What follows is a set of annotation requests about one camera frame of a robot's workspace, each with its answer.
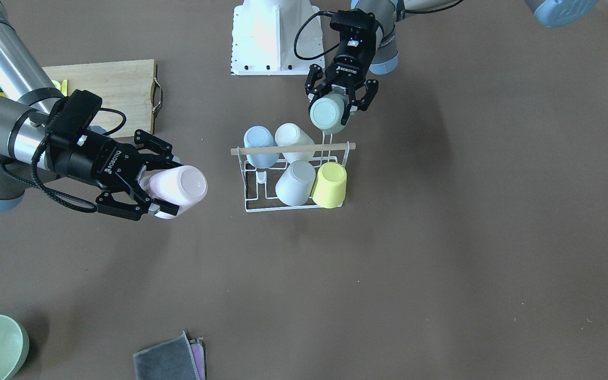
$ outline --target cutting board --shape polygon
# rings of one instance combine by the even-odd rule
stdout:
[[[68,94],[76,89],[88,90],[102,98],[104,108],[125,113],[126,125],[112,137],[132,137],[136,129],[154,133],[154,60],[84,63],[43,69],[53,80],[67,79]],[[121,116],[100,111],[91,125],[111,130],[120,122]]]

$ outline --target white wire rack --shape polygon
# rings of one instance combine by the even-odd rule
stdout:
[[[243,195],[246,212],[263,212],[279,210],[298,210],[307,208],[321,208],[315,204],[311,197],[303,205],[285,205],[276,196],[276,182],[288,168],[288,162],[283,158],[283,153],[295,151],[314,151],[311,165],[319,168],[327,162],[337,162],[346,167],[348,152],[355,149],[355,142],[342,142],[333,144],[333,135],[323,133],[322,144],[315,145],[291,145],[287,147],[264,147],[264,148],[242,148],[231,149],[232,156],[239,157],[239,169],[243,178]],[[247,154],[280,154],[278,161],[270,168],[257,169],[252,166]]]

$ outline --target folded towel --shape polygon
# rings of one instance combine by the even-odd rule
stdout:
[[[133,355],[137,380],[205,380],[203,339],[176,339]]]

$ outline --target wooden rack handle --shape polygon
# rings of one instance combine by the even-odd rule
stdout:
[[[241,148],[241,155],[245,154],[274,154],[274,153],[295,153],[298,151],[332,151],[355,149],[355,142],[338,142],[337,144],[314,144],[314,145],[288,145],[285,147],[262,147],[262,148]],[[238,148],[231,149],[232,156],[239,155]]]

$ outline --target blue cup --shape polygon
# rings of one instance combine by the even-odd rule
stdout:
[[[256,125],[245,132],[243,144],[246,148],[275,147],[276,141],[273,140],[273,135],[267,128]],[[277,153],[247,154],[246,158],[252,166],[258,169],[266,169],[272,167],[278,161],[279,156]]]

